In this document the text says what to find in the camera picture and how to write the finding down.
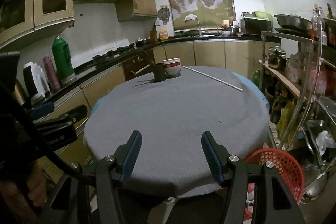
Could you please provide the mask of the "person's left hand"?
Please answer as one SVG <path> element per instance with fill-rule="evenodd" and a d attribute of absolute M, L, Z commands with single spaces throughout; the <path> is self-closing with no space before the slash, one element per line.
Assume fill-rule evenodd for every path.
<path fill-rule="evenodd" d="M 45 204 L 47 199 L 47 178 L 37 161 L 34 162 L 33 170 L 26 180 L 24 189 L 27 189 L 28 198 L 34 207 L 39 208 Z M 1 196 L 9 209 L 20 220 L 28 223 L 35 223 L 38 220 L 37 215 L 14 183 L 1 182 Z"/>

